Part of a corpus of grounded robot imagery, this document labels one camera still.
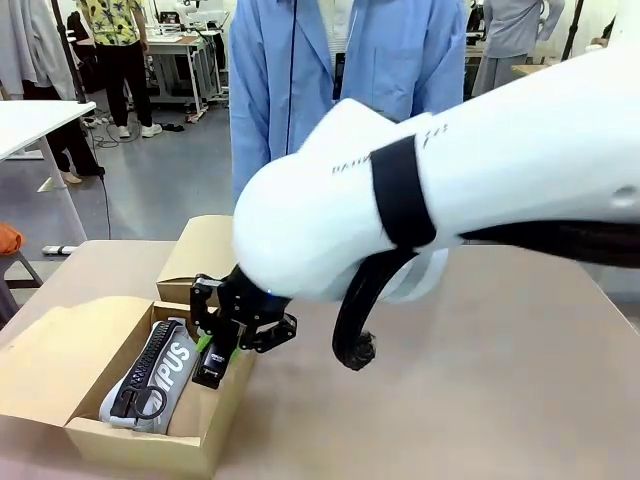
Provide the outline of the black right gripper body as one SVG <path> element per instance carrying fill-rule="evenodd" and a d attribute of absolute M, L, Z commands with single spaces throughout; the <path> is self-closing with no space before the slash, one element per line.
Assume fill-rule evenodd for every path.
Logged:
<path fill-rule="evenodd" d="M 218 301 L 222 318 L 258 328 L 282 320 L 291 299 L 261 290 L 234 267 L 218 286 Z"/>

